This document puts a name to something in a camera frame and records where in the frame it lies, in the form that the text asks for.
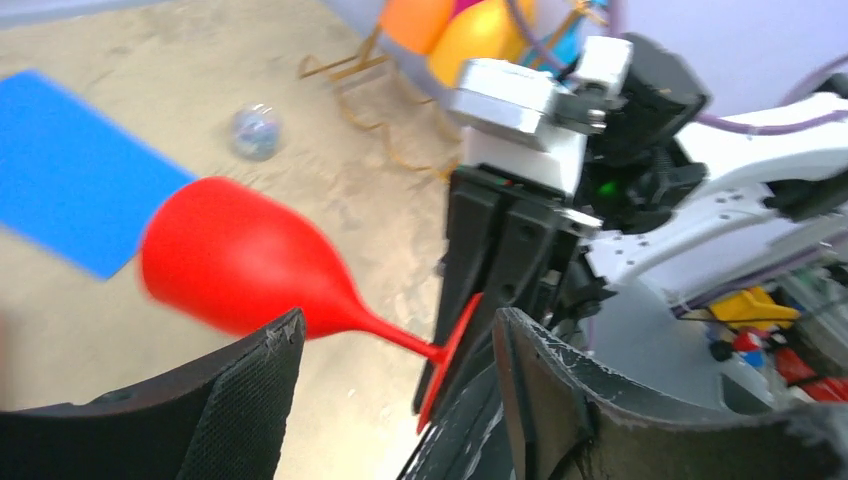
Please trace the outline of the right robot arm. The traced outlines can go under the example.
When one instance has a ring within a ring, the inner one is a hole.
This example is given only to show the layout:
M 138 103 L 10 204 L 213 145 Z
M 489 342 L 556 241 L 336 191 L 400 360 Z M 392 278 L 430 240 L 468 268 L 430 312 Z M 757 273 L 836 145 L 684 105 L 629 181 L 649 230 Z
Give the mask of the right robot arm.
M 546 327 L 626 303 L 663 313 L 807 258 L 847 206 L 847 93 L 706 122 L 682 59 L 634 33 L 590 36 L 571 78 L 476 58 L 445 97 L 462 125 L 435 340 L 464 310 L 453 362 L 429 366 L 422 421 L 489 361 L 491 318 Z

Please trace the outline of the orange wine glass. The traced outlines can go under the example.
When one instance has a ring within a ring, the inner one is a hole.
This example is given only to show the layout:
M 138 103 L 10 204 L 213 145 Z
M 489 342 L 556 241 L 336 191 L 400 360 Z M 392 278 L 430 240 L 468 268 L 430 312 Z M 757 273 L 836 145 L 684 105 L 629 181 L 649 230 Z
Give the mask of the orange wine glass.
M 378 25 L 393 42 L 415 54 L 427 54 L 448 25 L 453 0 L 389 0 Z

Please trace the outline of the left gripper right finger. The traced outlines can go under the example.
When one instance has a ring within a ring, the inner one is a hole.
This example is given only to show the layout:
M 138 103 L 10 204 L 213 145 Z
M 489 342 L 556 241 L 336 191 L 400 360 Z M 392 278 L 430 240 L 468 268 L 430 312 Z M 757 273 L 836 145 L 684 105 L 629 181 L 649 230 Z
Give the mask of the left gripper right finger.
M 843 479 L 847 409 L 753 416 L 669 396 L 563 343 L 522 311 L 492 331 L 520 479 Z

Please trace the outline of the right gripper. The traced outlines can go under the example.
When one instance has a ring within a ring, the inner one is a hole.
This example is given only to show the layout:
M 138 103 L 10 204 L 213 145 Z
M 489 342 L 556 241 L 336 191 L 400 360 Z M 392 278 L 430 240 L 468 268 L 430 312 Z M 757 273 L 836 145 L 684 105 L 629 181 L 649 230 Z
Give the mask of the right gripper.
M 540 318 L 554 299 L 544 275 L 565 271 L 577 245 L 603 225 L 575 204 L 587 135 L 557 130 L 543 151 L 474 127 L 463 128 L 462 137 L 464 167 L 451 174 L 447 192 L 434 342 L 447 342 L 466 308 L 471 315 L 433 395 L 435 365 L 425 363 L 412 403 L 416 414 L 441 414 L 489 366 L 496 310 L 516 307 Z M 511 185 L 504 188 L 504 180 Z

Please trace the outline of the yellow-orange wine glass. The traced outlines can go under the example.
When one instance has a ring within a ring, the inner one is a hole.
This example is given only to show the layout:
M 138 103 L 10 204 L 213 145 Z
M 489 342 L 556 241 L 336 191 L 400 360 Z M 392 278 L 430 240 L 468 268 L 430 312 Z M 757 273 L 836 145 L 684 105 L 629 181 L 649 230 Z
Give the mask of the yellow-orange wine glass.
M 516 61 L 527 48 L 502 0 L 480 1 L 454 17 L 428 55 L 432 77 L 443 86 L 457 84 L 464 63 L 474 58 Z

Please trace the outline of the red wine glass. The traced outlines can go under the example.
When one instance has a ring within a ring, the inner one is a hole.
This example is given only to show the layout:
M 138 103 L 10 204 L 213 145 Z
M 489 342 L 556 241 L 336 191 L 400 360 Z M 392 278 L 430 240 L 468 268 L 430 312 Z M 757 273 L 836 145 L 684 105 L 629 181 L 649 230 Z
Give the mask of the red wine glass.
M 427 358 L 435 369 L 419 430 L 430 422 L 482 298 L 471 297 L 444 345 L 428 343 L 366 306 L 346 264 L 312 222 L 224 177 L 196 180 L 163 203 L 142 237 L 140 269 L 154 299 L 227 333 L 253 333 L 298 308 L 309 340 L 362 331 Z

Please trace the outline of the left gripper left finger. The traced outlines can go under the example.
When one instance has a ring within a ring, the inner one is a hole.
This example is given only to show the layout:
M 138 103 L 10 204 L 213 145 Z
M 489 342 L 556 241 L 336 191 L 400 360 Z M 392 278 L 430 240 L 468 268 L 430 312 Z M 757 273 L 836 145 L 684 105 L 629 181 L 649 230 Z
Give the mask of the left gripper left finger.
M 271 479 L 304 346 L 294 309 L 93 401 L 1 414 L 4 479 Z

